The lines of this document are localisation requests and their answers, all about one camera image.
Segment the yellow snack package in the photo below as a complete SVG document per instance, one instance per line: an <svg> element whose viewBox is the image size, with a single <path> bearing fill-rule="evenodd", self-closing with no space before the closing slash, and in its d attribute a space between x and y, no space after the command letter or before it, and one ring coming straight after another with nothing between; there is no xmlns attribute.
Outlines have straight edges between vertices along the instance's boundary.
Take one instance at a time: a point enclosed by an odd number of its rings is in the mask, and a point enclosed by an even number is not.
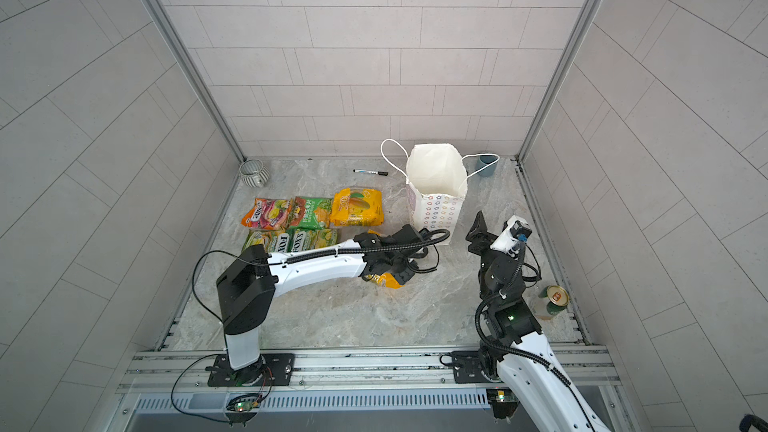
<svg viewBox="0 0 768 432"><path fill-rule="evenodd" d="M384 220L382 193L377 189L349 187L333 198L330 215L333 226L379 226Z"/></svg>
<svg viewBox="0 0 768 432"><path fill-rule="evenodd" d="M373 246L394 246L398 242L392 236L383 236L373 230L363 233L364 241L361 245L365 247ZM375 282L378 286L399 289L402 284L396 276L402 271L403 259L401 254L396 251L366 254L363 256L366 267L361 278L367 282Z"/></svg>

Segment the white printed paper bag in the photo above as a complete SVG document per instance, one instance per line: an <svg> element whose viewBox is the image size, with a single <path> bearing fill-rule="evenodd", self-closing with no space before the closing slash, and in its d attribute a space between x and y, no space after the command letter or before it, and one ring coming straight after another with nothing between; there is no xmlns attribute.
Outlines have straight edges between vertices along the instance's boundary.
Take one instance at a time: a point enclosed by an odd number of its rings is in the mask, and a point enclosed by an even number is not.
<svg viewBox="0 0 768 432"><path fill-rule="evenodd" d="M405 178L410 223L415 229L445 229L449 236L438 243L448 245L455 235L468 193L469 173L465 162L480 154L461 155L449 143L416 144L410 152L395 139L380 144L382 158Z"/></svg>

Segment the green chip snack bag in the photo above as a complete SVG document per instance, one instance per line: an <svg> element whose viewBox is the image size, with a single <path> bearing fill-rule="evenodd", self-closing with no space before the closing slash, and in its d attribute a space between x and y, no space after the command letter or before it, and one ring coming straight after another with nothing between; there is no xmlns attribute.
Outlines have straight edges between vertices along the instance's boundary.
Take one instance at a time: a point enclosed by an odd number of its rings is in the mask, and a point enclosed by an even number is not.
<svg viewBox="0 0 768 432"><path fill-rule="evenodd" d="M326 229L330 227L332 199L296 196L293 200L288 228Z"/></svg>

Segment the green Savoria snack pack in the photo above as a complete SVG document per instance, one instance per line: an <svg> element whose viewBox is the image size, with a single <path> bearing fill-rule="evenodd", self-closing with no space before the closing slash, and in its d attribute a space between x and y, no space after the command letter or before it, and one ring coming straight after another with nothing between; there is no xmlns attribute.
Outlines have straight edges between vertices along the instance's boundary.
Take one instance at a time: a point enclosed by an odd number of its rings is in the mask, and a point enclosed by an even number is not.
<svg viewBox="0 0 768 432"><path fill-rule="evenodd" d="M339 231L336 229L251 230L242 250L262 245L268 253L304 252L336 245Z"/></svg>

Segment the pink orange candy bag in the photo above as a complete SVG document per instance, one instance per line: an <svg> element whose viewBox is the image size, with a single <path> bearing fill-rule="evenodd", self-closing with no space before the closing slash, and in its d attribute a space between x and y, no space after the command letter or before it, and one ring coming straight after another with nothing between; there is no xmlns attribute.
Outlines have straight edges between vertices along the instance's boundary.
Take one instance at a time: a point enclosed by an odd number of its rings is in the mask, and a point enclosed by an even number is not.
<svg viewBox="0 0 768 432"><path fill-rule="evenodd" d="M255 198L241 224L255 230L284 230L290 222L292 208L292 199Z"/></svg>

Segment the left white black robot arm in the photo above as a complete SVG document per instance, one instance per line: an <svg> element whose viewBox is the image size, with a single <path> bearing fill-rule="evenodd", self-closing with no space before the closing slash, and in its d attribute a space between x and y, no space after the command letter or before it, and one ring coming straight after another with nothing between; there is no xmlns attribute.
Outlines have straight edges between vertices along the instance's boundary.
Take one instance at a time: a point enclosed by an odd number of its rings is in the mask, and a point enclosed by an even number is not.
<svg viewBox="0 0 768 432"><path fill-rule="evenodd" d="M269 253L250 246L217 278L228 364L239 371L261 361L259 327L274 298L336 279L382 279L402 286L422 270L417 261L450 237L443 229L417 230L406 224L390 236L364 232L329 247Z"/></svg>

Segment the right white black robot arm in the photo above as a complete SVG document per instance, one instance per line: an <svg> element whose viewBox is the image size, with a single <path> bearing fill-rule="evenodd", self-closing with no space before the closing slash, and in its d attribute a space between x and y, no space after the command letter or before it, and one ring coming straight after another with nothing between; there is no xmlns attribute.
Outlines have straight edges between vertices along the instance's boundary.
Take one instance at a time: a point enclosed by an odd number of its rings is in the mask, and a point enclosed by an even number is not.
<svg viewBox="0 0 768 432"><path fill-rule="evenodd" d="M489 231L478 212L466 235L468 251L480 257L480 303L474 326L479 336L482 370L502 382L540 431L606 431L608 427L590 407L563 370L538 320L523 298L528 239L532 229L518 216L503 231Z"/></svg>

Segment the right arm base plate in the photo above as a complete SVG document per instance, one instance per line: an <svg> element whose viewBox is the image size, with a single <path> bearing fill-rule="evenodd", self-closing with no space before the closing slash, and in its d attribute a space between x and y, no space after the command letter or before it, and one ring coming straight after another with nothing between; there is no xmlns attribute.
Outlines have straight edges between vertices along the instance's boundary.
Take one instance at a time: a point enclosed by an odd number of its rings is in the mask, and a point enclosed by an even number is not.
<svg viewBox="0 0 768 432"><path fill-rule="evenodd" d="M457 384L500 383L495 357L486 349L453 351L449 367Z"/></svg>

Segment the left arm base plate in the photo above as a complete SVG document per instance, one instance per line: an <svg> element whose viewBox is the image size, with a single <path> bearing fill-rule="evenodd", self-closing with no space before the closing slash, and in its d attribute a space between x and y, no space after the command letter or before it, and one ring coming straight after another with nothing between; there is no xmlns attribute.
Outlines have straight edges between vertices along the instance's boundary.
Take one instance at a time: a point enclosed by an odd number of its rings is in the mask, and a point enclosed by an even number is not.
<svg viewBox="0 0 768 432"><path fill-rule="evenodd" d="M291 353L262 354L253 364L235 370L227 354L218 354L211 366L205 368L209 373L209 387L255 387L288 386L292 376L296 356Z"/></svg>

